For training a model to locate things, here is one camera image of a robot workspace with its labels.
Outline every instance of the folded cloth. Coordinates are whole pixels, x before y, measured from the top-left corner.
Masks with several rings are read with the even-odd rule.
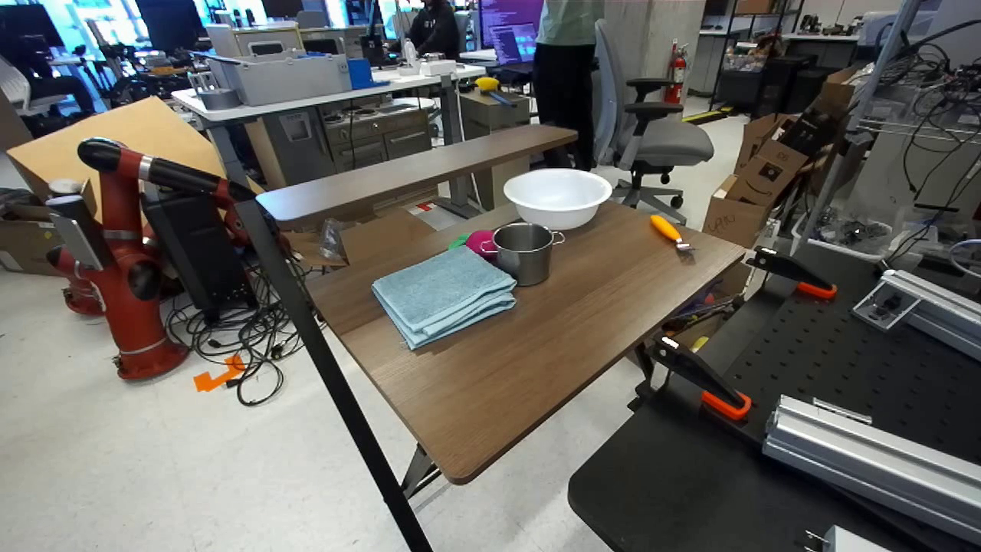
[[[516,307],[516,280],[471,247],[450,247],[371,284],[408,349]]]

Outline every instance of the black metal pole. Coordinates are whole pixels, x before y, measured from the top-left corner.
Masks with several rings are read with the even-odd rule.
[[[408,497],[402,493],[402,484],[393,475],[393,465],[385,459],[385,454],[379,451],[356,395],[351,394],[351,384],[344,381],[344,371],[321,334],[321,329],[314,320],[314,302],[308,296],[308,284],[295,275],[295,271],[285,265],[281,247],[279,247],[279,236],[272,233],[272,220],[265,213],[265,206],[258,206],[254,198],[242,198],[237,202],[242,227],[258,252],[258,260],[265,267],[265,275],[271,280],[271,284],[275,289],[279,302],[281,302],[281,314],[295,322],[297,334],[308,343],[308,352],[320,371],[320,376],[326,381],[351,440],[360,445],[360,454],[379,491],[379,497],[385,501],[408,550],[414,552],[430,552],[430,541],[414,516],[414,508],[408,507]]]

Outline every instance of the handle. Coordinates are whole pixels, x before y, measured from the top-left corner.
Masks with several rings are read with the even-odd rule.
[[[649,227],[670,243],[681,243],[681,230],[665,216],[649,216]]]

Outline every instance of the white floor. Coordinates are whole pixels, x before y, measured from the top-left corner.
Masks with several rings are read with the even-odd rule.
[[[714,159],[675,175],[694,227],[734,168],[743,124],[706,127]],[[196,395],[200,358],[130,388],[108,324],[68,314],[58,291],[51,275],[0,273],[0,550],[406,550],[303,352],[258,411],[230,394]],[[402,475],[410,436],[335,352]],[[628,417],[636,384],[628,361],[613,365],[471,484],[436,482],[414,497],[431,546],[607,550],[570,513],[567,480]]]

